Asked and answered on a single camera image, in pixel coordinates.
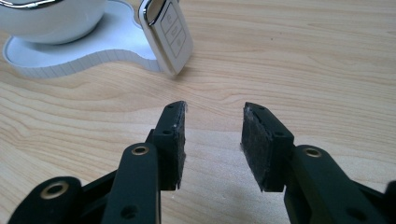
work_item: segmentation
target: tabletop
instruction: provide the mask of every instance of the tabletop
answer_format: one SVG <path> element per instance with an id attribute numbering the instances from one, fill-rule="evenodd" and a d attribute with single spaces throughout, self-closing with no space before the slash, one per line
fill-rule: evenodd
<path id="1" fill-rule="evenodd" d="M 117 169 L 163 107 L 186 101 L 181 188 L 163 223 L 288 223 L 240 148 L 243 107 L 268 107 L 295 145 L 328 151 L 353 180 L 396 179 L 394 0 L 182 0 L 194 42 L 176 78 L 130 62 L 28 78 L 0 59 L 0 223 L 39 183 Z M 0 47 L 8 38 L 0 32 Z"/>

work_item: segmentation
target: white stand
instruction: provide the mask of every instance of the white stand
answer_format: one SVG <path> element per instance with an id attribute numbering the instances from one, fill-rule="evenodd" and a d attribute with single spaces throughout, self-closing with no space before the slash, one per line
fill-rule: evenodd
<path id="1" fill-rule="evenodd" d="M 44 45 L 11 37 L 3 55 L 27 77 L 61 77 L 112 61 L 130 61 L 161 71 L 143 30 L 134 22 L 134 9 L 121 0 L 108 0 L 96 28 L 79 40 Z"/>

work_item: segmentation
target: wood grain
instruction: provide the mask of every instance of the wood grain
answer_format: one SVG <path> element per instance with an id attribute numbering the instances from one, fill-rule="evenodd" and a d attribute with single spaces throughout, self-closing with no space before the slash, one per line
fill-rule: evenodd
<path id="1" fill-rule="evenodd" d="M 393 0 L 180 5 L 194 53 L 175 79 L 125 62 L 30 79 L 0 60 L 0 223 L 44 180 L 86 184 L 116 169 L 178 100 L 189 104 L 187 160 L 181 190 L 163 194 L 163 223 L 289 222 L 283 194 L 260 193 L 239 148 L 245 102 L 353 180 L 383 191 L 396 179 Z"/>

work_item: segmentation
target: key fob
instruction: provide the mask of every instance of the key fob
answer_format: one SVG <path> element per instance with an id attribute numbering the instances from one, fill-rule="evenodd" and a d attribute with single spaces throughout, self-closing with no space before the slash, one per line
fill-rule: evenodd
<path id="1" fill-rule="evenodd" d="M 189 28 L 177 0 L 144 0 L 138 14 L 161 69 L 177 75 L 192 54 Z"/>

